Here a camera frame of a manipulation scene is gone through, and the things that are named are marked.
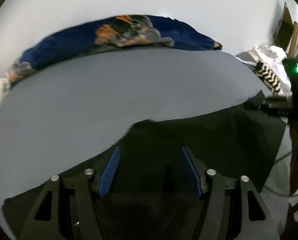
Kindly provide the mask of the person right hand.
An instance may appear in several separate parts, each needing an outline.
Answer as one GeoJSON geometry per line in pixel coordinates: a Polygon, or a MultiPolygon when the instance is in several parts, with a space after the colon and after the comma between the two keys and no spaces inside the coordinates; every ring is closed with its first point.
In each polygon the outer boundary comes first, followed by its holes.
{"type": "Polygon", "coordinates": [[[298,127],[290,125],[289,134],[291,138],[292,154],[290,162],[290,195],[298,190],[298,127]]]}

